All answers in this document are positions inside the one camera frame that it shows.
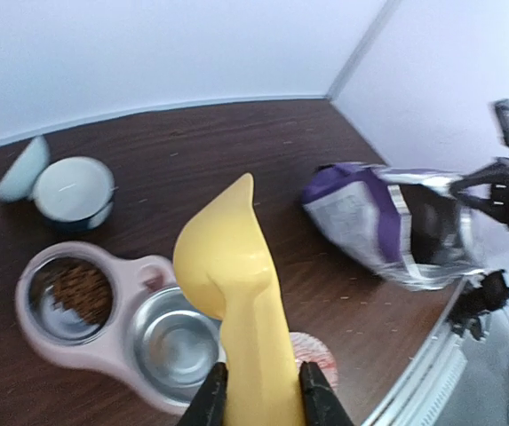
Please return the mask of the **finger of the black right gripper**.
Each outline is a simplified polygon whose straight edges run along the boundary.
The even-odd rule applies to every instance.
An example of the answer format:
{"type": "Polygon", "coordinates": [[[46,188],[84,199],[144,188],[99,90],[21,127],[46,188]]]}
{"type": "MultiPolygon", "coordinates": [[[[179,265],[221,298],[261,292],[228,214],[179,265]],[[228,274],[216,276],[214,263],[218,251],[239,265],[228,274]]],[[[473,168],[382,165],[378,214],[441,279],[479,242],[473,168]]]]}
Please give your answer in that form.
{"type": "Polygon", "coordinates": [[[462,176],[449,185],[449,193],[470,209],[475,209],[509,229],[509,158],[462,176]]]}

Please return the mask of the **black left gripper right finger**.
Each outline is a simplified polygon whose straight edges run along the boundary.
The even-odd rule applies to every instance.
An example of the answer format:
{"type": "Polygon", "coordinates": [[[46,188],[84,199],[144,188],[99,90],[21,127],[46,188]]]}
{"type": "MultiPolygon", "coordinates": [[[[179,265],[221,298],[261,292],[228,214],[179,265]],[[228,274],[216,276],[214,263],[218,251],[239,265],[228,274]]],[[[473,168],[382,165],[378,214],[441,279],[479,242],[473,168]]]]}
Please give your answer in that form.
{"type": "Polygon", "coordinates": [[[354,426],[317,363],[303,361],[298,377],[306,425],[354,426]]]}

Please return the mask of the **purple puppy food bag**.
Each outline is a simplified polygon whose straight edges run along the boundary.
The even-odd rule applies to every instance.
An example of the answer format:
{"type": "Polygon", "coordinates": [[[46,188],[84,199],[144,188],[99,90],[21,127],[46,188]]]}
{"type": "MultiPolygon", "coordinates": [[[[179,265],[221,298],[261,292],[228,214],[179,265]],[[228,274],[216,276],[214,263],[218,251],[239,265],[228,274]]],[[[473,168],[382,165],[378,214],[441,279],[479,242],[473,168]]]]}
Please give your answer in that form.
{"type": "Polygon", "coordinates": [[[300,202],[321,234],[384,280],[437,290],[483,272],[473,211],[431,169],[337,162],[319,168],[300,202]]]}

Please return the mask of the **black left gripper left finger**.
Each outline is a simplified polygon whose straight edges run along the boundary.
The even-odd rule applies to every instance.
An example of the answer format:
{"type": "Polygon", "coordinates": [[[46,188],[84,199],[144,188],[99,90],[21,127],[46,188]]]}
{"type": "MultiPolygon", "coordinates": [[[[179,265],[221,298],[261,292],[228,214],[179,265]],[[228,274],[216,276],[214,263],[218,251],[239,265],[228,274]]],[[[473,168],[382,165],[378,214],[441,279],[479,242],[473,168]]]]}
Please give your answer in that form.
{"type": "Polygon", "coordinates": [[[227,366],[217,362],[180,418],[180,426],[221,426],[227,401],[227,366]]]}

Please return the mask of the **yellow plastic food scoop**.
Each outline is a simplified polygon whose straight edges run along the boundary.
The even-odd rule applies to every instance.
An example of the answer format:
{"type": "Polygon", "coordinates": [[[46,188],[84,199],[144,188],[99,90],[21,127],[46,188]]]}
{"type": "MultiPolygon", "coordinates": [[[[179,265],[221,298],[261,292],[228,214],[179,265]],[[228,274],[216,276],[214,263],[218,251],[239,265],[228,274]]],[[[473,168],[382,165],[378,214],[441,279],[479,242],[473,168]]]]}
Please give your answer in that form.
{"type": "Polygon", "coordinates": [[[305,422],[290,331],[273,258],[253,208],[250,173],[191,218],[173,266],[187,300],[220,320],[227,361],[225,425],[305,422]]]}

